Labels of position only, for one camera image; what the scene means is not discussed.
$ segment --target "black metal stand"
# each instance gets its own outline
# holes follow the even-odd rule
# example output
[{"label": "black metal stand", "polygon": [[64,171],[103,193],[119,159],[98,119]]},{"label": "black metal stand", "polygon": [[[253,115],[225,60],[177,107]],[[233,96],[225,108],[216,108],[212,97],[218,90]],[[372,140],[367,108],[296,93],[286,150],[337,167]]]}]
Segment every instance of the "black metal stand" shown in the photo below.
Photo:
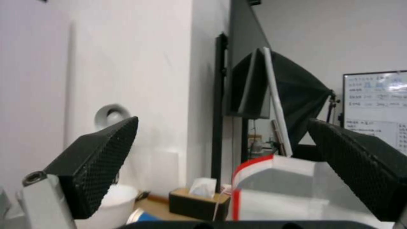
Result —
[{"label": "black metal stand", "polygon": [[225,77],[225,51],[228,45],[228,38],[221,34],[216,38],[215,51],[215,79],[213,95],[213,123],[212,123],[212,164],[211,178],[217,180],[216,192],[220,192],[221,169],[222,169],[222,131],[223,131],[223,79]]},{"label": "black metal stand", "polygon": [[329,123],[332,109],[336,107],[337,103],[340,103],[341,100],[336,100],[336,94],[332,91],[331,97],[329,98],[329,107],[328,107],[328,115],[326,116],[326,122]]},{"label": "black metal stand", "polygon": [[247,133],[248,132],[249,132],[249,120],[243,118],[242,119],[242,143],[241,143],[240,163],[244,163],[249,159],[249,155],[247,153],[247,149],[248,149]]}]

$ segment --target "whiteboard frame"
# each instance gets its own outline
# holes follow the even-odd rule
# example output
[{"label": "whiteboard frame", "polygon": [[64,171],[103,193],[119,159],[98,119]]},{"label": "whiteboard frame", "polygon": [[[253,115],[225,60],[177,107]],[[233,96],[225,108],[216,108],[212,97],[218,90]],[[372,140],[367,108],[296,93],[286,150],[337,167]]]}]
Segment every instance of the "whiteboard frame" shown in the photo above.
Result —
[{"label": "whiteboard frame", "polygon": [[346,120],[346,111],[345,111],[345,104],[346,104],[346,98],[345,98],[345,79],[347,75],[372,75],[372,74],[386,74],[386,73],[405,73],[407,70],[394,70],[394,71],[385,71],[385,72],[368,72],[368,73],[349,73],[349,74],[343,74],[342,75],[342,97],[343,97],[343,102],[342,102],[342,122],[341,122],[341,127],[345,129],[345,120]]}]

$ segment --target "whiteboard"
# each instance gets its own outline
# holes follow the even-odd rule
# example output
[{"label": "whiteboard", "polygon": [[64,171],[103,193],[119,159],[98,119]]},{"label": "whiteboard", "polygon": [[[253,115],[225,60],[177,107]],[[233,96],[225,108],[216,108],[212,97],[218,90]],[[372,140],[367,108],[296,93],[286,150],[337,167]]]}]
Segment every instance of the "whiteboard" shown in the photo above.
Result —
[{"label": "whiteboard", "polygon": [[407,71],[345,74],[344,128],[407,155]]}]

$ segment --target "gray round object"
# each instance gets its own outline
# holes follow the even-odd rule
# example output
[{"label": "gray round object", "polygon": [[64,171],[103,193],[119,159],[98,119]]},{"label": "gray round object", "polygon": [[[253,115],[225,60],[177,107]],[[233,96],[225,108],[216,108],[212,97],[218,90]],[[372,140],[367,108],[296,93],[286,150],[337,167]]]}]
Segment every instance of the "gray round object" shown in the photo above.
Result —
[{"label": "gray round object", "polygon": [[119,104],[106,105],[98,110],[95,115],[95,128],[102,130],[130,117],[126,108]]}]

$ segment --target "black bar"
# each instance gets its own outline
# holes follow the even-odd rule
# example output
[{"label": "black bar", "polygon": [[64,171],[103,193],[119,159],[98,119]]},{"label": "black bar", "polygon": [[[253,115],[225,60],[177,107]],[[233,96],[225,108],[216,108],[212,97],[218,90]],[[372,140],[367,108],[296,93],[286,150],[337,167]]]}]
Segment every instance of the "black bar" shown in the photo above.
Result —
[{"label": "black bar", "polygon": [[222,168],[222,129],[223,129],[223,112],[222,112],[222,94],[223,94],[223,77],[225,76],[225,50],[227,46],[227,37],[224,34],[216,38],[215,53],[215,79],[214,79],[214,96],[213,96],[213,123],[212,123],[212,164],[210,177],[217,180],[217,193],[221,189],[221,168]]},{"label": "black bar", "polygon": [[247,155],[247,133],[249,132],[249,120],[242,118],[242,146],[240,154],[240,163],[244,163],[248,160]]}]

